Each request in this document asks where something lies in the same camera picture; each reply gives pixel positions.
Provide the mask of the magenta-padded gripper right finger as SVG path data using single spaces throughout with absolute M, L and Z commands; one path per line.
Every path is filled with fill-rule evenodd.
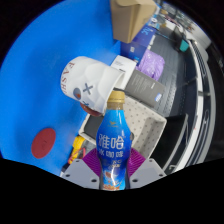
M 146 159 L 137 150 L 131 149 L 127 163 L 128 189 L 143 187 L 165 176 L 165 172 L 154 159 Z

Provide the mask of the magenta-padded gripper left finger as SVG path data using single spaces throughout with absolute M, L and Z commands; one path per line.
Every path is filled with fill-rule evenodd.
M 92 149 L 83 159 L 75 159 L 61 177 L 83 188 L 99 189 L 100 175 L 101 164 L 97 150 Z

